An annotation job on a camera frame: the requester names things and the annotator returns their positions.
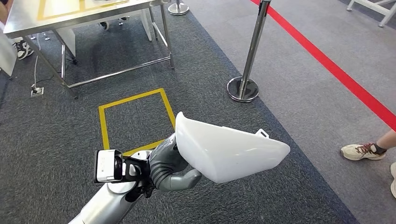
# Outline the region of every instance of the power outlet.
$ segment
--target power outlet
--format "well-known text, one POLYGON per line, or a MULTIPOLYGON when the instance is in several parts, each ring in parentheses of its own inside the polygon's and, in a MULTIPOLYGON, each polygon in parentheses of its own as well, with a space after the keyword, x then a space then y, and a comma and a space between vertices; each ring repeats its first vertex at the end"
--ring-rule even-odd
POLYGON ((30 92, 30 97, 39 97, 44 94, 44 87, 33 87, 32 91, 30 92))

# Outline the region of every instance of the camera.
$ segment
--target camera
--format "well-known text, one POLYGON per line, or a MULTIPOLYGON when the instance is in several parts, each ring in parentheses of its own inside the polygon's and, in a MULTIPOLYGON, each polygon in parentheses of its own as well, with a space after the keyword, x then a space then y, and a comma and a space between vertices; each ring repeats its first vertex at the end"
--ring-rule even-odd
POLYGON ((118 182, 125 175, 122 152, 99 150, 95 160, 95 182, 118 182))

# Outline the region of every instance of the red line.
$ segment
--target red line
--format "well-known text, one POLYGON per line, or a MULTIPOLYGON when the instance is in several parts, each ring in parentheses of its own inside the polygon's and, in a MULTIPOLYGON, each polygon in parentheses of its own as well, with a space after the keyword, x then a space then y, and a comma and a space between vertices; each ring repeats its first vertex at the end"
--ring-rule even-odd
MULTIPOLYGON (((260 0, 251 0, 259 4, 260 0)), ((390 128, 396 130, 396 116, 380 101, 373 97, 367 90, 359 85, 353 78, 344 72, 335 62, 320 51, 311 41, 294 28, 273 8, 268 9, 268 14, 288 32, 298 43, 301 44, 319 63, 333 74, 347 89, 362 101, 372 112, 382 119, 390 128)))

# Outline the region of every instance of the sneaker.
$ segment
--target sneaker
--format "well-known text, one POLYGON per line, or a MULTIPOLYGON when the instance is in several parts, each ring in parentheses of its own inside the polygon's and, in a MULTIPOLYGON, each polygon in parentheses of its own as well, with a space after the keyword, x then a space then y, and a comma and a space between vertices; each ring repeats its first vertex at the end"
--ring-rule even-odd
POLYGON ((104 30, 109 30, 109 28, 110 28, 109 22, 101 22, 101 23, 99 23, 99 25, 101 25, 104 30))
POLYGON ((34 52, 32 49, 30 49, 28 43, 26 43, 24 40, 15 42, 13 46, 16 48, 16 51, 18 52, 19 60, 22 60, 23 58, 32 55, 34 52))
POLYGON ((385 154, 377 154, 375 153, 376 151, 377 149, 375 148, 374 143, 368 143, 364 145, 348 145, 341 149, 344 157, 349 160, 361 160, 364 158, 369 160, 380 160, 385 157, 385 154))
POLYGON ((390 165, 390 173, 392 174, 394 179, 390 185, 390 191, 392 192, 393 197, 396 198, 396 162, 390 165))

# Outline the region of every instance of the shoelace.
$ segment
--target shoelace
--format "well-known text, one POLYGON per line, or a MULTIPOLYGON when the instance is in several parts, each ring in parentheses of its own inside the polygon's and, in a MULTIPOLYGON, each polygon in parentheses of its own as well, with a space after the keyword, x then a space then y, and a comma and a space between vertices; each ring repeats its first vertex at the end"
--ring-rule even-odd
POLYGON ((356 147, 356 151, 359 153, 359 154, 362 154, 362 155, 365 155, 365 154, 367 154, 367 153, 370 153, 370 154, 375 154, 375 152, 373 152, 372 150, 371 150, 371 146, 373 145, 373 143, 368 143, 368 144, 364 144, 364 145, 362 145, 362 146, 358 146, 358 147, 356 147))
POLYGON ((17 51, 23 51, 22 42, 17 42, 17 43, 14 43, 13 45, 15 45, 17 51))

